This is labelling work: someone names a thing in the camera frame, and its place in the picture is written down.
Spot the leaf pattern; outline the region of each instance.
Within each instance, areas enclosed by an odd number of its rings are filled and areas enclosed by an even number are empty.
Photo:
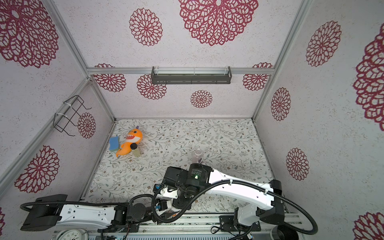
[[[153,194],[169,166],[189,169],[192,151],[204,152],[203,164],[228,175],[254,182],[269,182],[272,173],[250,119],[125,119],[113,136],[120,144],[139,126],[143,140],[140,157],[116,155],[107,150],[100,162],[86,201],[126,202],[138,194]],[[140,199],[149,203],[150,199]],[[190,212],[233,212],[248,203],[220,195],[204,194]]]

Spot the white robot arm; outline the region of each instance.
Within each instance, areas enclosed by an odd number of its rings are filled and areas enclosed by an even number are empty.
[[[36,199],[35,202],[22,204],[20,207],[29,214],[21,228],[23,231],[43,231],[55,225],[73,227],[95,227],[106,232],[117,232],[127,224],[137,224],[148,220],[173,222],[202,194],[225,195],[250,204],[235,210],[233,223],[237,229],[251,229],[253,223],[263,221],[270,224],[284,223],[281,182],[272,180],[269,183],[245,181],[229,176],[216,169],[202,164],[191,164],[189,170],[168,167],[161,184],[151,194],[135,196],[129,203],[92,204],[86,202],[67,202],[66,195],[58,194]],[[144,204],[132,204],[134,199],[150,197],[151,207]],[[297,204],[294,204],[313,225],[307,231],[289,225],[296,231],[314,234],[317,225],[313,218]]]
[[[278,225],[284,222],[283,204],[280,200],[275,200],[273,196],[267,194],[267,192],[274,191],[281,194],[281,183],[279,181],[272,180],[270,183],[246,181],[201,164],[191,164],[189,171],[169,167],[163,180],[165,187],[160,191],[158,197],[172,199],[172,206],[182,209],[190,198],[198,194],[202,189],[224,180],[229,180],[229,183],[213,187],[206,191],[205,194],[225,195],[249,202],[250,204],[247,206],[236,210],[237,219],[235,221],[237,220],[238,224],[251,226],[260,218],[262,221],[271,224]],[[245,185],[232,184],[236,180],[261,187],[263,191]],[[160,215],[164,210],[161,207],[158,209],[158,214]]]

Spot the black mounting bracket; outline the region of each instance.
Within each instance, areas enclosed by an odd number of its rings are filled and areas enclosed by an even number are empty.
[[[233,218],[234,216],[232,215],[219,216],[220,227],[230,232],[238,232],[237,227],[233,223]],[[261,230],[260,222],[257,221],[252,227],[252,232],[260,232]]]

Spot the clock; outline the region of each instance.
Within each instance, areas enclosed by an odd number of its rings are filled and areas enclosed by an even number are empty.
[[[63,230],[56,236],[56,240],[88,240],[88,233],[83,229]]]

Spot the red mandala print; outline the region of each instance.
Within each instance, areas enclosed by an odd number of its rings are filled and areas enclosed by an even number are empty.
[[[24,169],[24,173],[15,181],[15,187],[21,192],[37,193],[51,184],[58,173],[59,166],[59,158],[55,150],[50,146],[43,146]]]
[[[307,47],[307,62],[312,67],[323,65],[338,48],[340,42],[340,25],[337,22],[326,22],[316,30]]]
[[[356,103],[365,110],[365,118],[379,123],[384,131],[384,24],[375,40],[365,47],[365,55],[357,65]]]
[[[270,63],[259,63],[254,65],[253,68],[273,68],[273,65]],[[246,89],[257,91],[264,88],[268,78],[268,74],[246,74],[243,77],[243,85]]]
[[[287,117],[291,107],[291,96],[285,88],[279,88],[271,101],[271,112],[274,119],[281,121]]]
[[[212,95],[208,91],[198,90],[192,93],[191,103],[197,108],[205,108],[212,102]]]
[[[137,9],[131,15],[129,28],[135,39],[144,46],[157,44],[163,35],[159,18],[148,9]]]
[[[307,156],[301,149],[293,148],[288,152],[286,160],[289,174],[296,180],[303,180],[308,175],[308,160]]]
[[[0,51],[5,60],[23,67],[49,65],[59,49],[52,19],[39,0],[2,0]]]
[[[372,214],[367,212],[355,221],[353,228],[354,240],[383,240],[384,239],[384,215],[380,212]]]
[[[233,41],[252,21],[257,0],[179,0],[184,27],[201,43]]]
[[[109,64],[99,64],[96,68],[114,68]],[[120,92],[125,88],[125,77],[123,74],[94,74],[95,81],[100,87],[110,92]]]
[[[137,89],[140,94],[148,99],[162,98],[167,92],[167,86],[163,84],[152,84],[151,75],[143,75],[137,80]]]
[[[96,122],[90,113],[83,113],[77,121],[79,133],[84,138],[91,138],[96,131]]]
[[[2,235],[3,226],[5,225],[4,217],[5,217],[5,214],[1,212],[1,207],[0,207],[0,236]]]

